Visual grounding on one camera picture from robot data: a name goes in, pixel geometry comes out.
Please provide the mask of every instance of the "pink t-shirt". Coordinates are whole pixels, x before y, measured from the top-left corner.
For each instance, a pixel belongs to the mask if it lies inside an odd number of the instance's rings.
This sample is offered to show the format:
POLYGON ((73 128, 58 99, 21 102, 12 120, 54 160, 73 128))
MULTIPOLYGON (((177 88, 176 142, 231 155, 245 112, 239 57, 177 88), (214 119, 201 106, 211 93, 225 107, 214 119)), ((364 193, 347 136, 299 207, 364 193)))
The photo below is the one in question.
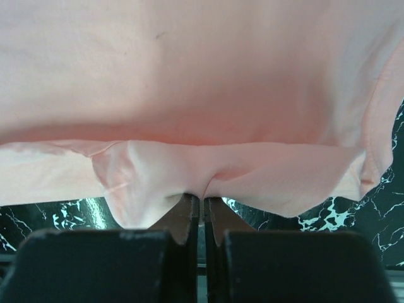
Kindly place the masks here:
POLYGON ((184 192, 291 217, 392 162, 403 0, 2 0, 0 205, 184 192))

